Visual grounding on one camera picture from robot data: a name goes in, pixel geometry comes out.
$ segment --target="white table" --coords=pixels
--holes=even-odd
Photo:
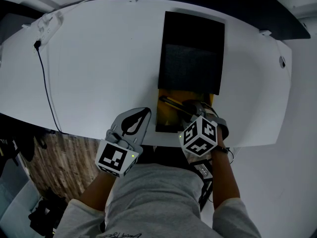
[[[258,29],[223,13],[180,2],[94,0],[64,8],[61,28],[41,52],[62,131],[104,138],[115,117],[149,107],[144,144],[179,146],[176,134],[155,132],[165,11],[202,15],[225,23],[220,95],[213,106],[227,120],[228,146],[274,144],[287,106],[291,50]],[[22,29],[3,45],[0,113],[56,129],[44,90],[37,28]]]

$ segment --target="gray shirt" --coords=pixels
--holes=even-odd
[[[158,164],[136,164],[113,186],[103,234],[99,226],[105,213],[73,199],[54,237],[261,237],[239,198],[228,199],[215,210],[212,229],[203,223],[198,204],[202,186],[194,172]]]

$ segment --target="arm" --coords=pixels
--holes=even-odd
[[[225,148],[222,140],[221,128],[217,127],[218,145]],[[237,182],[234,178],[228,156],[220,151],[214,150],[212,157],[213,177],[213,207],[216,209],[222,202],[229,198],[240,198]]]
[[[217,134],[218,145],[225,147],[219,127]],[[212,228],[224,238],[261,238],[240,199],[240,192],[228,156],[215,150],[211,153],[211,157],[215,209]]]
[[[99,225],[105,221],[105,206],[114,181],[115,177],[100,172],[79,200],[69,202],[54,237],[99,235]]]
[[[114,181],[114,176],[101,171],[80,196],[79,201],[93,209],[104,211]]]

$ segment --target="wood floor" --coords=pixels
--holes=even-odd
[[[52,191],[68,202],[78,198],[99,173],[94,161],[99,140],[74,135],[47,134],[47,149],[36,140],[33,160],[24,159],[30,177],[39,192]]]

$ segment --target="wrist strap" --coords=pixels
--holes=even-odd
[[[213,148],[213,150],[218,150],[218,151],[223,152],[225,154],[228,154],[228,152],[229,152],[227,148],[223,148],[220,145],[217,145],[215,148]]]

